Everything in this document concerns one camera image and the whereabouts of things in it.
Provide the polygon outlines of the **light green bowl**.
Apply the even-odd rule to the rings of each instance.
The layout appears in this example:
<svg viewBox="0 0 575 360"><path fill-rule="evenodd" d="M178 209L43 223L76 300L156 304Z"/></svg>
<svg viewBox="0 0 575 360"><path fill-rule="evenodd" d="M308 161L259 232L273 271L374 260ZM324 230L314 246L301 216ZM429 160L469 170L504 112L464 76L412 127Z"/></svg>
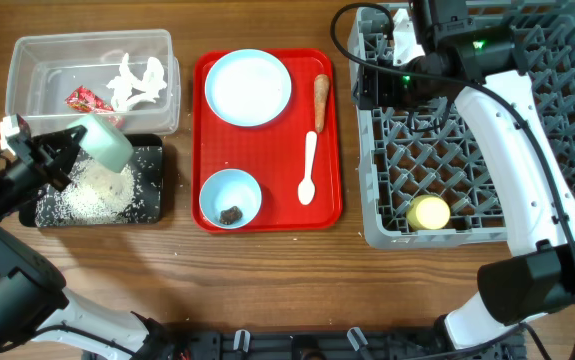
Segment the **light green bowl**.
<svg viewBox="0 0 575 360"><path fill-rule="evenodd" d="M112 123L97 114L87 114L70 124L86 130L80 147L106 169L120 173L133 155L133 145Z"/></svg>

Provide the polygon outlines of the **red snack wrapper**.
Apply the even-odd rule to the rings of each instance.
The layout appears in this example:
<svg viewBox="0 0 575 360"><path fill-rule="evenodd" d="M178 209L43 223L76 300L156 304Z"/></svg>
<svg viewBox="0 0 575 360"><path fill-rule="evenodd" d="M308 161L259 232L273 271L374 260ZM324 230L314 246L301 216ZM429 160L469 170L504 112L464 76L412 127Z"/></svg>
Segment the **red snack wrapper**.
<svg viewBox="0 0 575 360"><path fill-rule="evenodd" d="M76 88L66 99L65 104L80 113L112 114L113 106L84 86ZM122 116L111 115L108 121L116 128L122 128L125 120Z"/></svg>

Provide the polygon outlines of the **white tissue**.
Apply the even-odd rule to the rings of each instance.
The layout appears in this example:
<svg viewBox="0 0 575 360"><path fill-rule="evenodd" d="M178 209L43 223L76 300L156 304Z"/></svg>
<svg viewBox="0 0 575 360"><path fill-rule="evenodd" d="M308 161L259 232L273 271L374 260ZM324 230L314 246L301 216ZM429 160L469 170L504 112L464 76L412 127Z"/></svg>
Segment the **white tissue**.
<svg viewBox="0 0 575 360"><path fill-rule="evenodd" d="M106 85L113 91L110 104L115 112L131 111L142 102L155 103L160 92L167 87L164 67L157 58L147 59L141 78L130 70L129 59L130 55L126 53L119 65L119 75Z"/></svg>

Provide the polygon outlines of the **yellow plastic cup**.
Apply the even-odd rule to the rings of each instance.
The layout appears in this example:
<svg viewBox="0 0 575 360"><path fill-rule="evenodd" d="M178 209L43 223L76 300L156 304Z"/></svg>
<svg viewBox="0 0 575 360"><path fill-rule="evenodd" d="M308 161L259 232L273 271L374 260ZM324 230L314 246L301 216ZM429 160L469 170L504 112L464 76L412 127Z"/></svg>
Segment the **yellow plastic cup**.
<svg viewBox="0 0 575 360"><path fill-rule="evenodd" d="M439 230L451 217L449 205L441 197L421 195L415 197L407 209L406 219L414 230Z"/></svg>

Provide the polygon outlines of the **white plastic spoon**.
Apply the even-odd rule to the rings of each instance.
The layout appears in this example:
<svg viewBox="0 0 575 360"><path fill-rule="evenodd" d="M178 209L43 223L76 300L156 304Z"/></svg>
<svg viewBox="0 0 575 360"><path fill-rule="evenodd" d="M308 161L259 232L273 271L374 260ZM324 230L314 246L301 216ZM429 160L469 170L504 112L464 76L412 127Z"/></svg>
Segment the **white plastic spoon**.
<svg viewBox="0 0 575 360"><path fill-rule="evenodd" d="M302 205L309 205L315 196L315 184L312 178L313 164L317 147L317 133L309 131L305 138L305 165L302 181L298 185L298 199Z"/></svg>

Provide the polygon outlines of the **large light blue plate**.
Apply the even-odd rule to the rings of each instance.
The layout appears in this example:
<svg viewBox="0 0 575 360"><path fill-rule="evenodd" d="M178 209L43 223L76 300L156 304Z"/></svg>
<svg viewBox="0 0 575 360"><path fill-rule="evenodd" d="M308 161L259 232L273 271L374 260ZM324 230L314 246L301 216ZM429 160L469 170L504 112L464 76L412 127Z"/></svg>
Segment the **large light blue plate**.
<svg viewBox="0 0 575 360"><path fill-rule="evenodd" d="M204 83L212 112L238 127L271 122L285 110L291 94L287 67L276 56L257 49L225 54L210 68Z"/></svg>

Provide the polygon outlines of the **small light blue bowl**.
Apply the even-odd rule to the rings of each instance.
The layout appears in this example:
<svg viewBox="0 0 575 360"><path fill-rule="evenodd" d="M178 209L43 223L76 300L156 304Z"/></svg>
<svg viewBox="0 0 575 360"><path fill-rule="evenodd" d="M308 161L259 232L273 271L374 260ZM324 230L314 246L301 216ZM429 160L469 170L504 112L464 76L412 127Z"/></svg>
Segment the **small light blue bowl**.
<svg viewBox="0 0 575 360"><path fill-rule="evenodd" d="M199 193L199 208L203 218L217 229L235 230L249 225L259 214L263 195L256 179L240 169L224 169L211 175ZM233 225L219 222L220 212L238 206L243 213Z"/></svg>

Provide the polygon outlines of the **dark brown food scrap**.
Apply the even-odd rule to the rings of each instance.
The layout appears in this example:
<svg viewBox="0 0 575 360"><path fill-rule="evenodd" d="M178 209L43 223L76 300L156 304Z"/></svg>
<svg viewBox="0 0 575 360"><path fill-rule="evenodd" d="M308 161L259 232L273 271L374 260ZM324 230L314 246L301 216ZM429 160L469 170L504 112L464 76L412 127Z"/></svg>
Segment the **dark brown food scrap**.
<svg viewBox="0 0 575 360"><path fill-rule="evenodd" d="M222 225L233 225L240 221L243 213L238 206L232 206L220 212L219 222Z"/></svg>

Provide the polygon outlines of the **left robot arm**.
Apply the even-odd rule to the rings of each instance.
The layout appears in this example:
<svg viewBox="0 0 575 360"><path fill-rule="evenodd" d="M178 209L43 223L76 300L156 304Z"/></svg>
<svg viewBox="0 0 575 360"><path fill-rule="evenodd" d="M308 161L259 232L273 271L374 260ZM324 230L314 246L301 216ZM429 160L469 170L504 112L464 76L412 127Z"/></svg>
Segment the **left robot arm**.
<svg viewBox="0 0 575 360"><path fill-rule="evenodd" d="M0 171L0 223L39 187L69 185L80 150L118 169L131 151L111 125L79 124L37 137L19 130L4 139L16 159ZM87 359L177 359L182 352L155 320L110 310L67 289L51 262L0 225L0 353L28 342L69 345Z"/></svg>

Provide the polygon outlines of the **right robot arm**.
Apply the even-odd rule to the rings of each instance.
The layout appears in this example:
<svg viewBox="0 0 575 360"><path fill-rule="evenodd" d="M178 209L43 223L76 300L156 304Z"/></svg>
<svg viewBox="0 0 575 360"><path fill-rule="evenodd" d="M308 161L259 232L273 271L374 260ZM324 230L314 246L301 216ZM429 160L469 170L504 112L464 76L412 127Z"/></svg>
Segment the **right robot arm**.
<svg viewBox="0 0 575 360"><path fill-rule="evenodd" d="M503 241L416 350L463 354L575 306L575 1L355 6L349 58L364 236Z"/></svg>

